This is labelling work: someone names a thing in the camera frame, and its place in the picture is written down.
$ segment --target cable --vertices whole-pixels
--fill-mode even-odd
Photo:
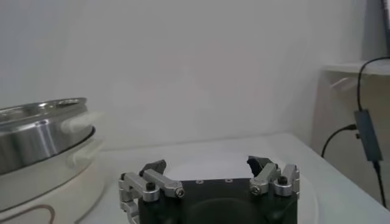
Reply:
[[[362,65],[362,67],[360,67],[359,76],[358,76],[358,87],[357,87],[357,91],[356,91],[356,99],[358,101],[359,111],[363,111],[363,107],[361,106],[361,102],[360,102],[360,86],[361,86],[361,76],[362,76],[362,73],[363,73],[364,69],[366,68],[366,66],[368,64],[370,64],[372,62],[375,62],[375,61],[385,60],[385,59],[390,59],[390,57],[374,58],[372,60],[369,60],[369,61],[365,62]]]
[[[327,139],[327,141],[325,142],[324,147],[322,148],[321,157],[324,157],[325,151],[326,151],[326,149],[327,149],[327,146],[328,146],[330,140],[332,140],[333,137],[335,137],[338,133],[340,133],[340,132],[342,132],[342,131],[347,131],[347,130],[349,130],[349,131],[354,131],[354,130],[356,130],[356,129],[357,129],[357,127],[356,127],[355,124],[350,124],[350,125],[348,125],[348,126],[345,126],[345,127],[343,127],[343,128],[340,128],[339,130],[337,130],[337,131],[335,131],[333,134],[331,134],[331,135],[329,136],[329,138]]]
[[[386,205],[386,197],[385,197],[385,190],[383,189],[383,183],[382,183],[382,175],[380,172],[380,165],[379,162],[375,161],[372,162],[374,165],[375,173],[377,173],[378,183],[379,183],[379,190],[380,190],[380,199],[382,201],[383,207],[387,208]]]
[[[362,67],[360,68],[360,71],[359,71],[359,76],[358,76],[358,86],[357,86],[357,90],[356,90],[356,100],[358,102],[358,109],[360,112],[363,111],[363,107],[361,106],[361,97],[360,97],[360,89],[361,89],[361,76],[363,74],[363,71],[364,69],[366,68],[366,66],[372,62],[375,62],[375,61],[380,61],[380,60],[386,60],[386,59],[390,59],[390,57],[379,57],[379,58],[374,58],[372,60],[369,60],[367,62],[365,62]],[[381,197],[381,202],[382,202],[382,205],[383,207],[387,208],[387,205],[386,205],[386,198],[385,198],[385,190],[383,189],[383,182],[382,182],[382,175],[381,175],[381,169],[380,169],[380,165],[379,165],[379,161],[373,161],[372,164],[374,165],[374,169],[375,169],[375,173],[377,174],[377,178],[378,178],[378,184],[379,184],[379,190],[380,190],[380,197]]]

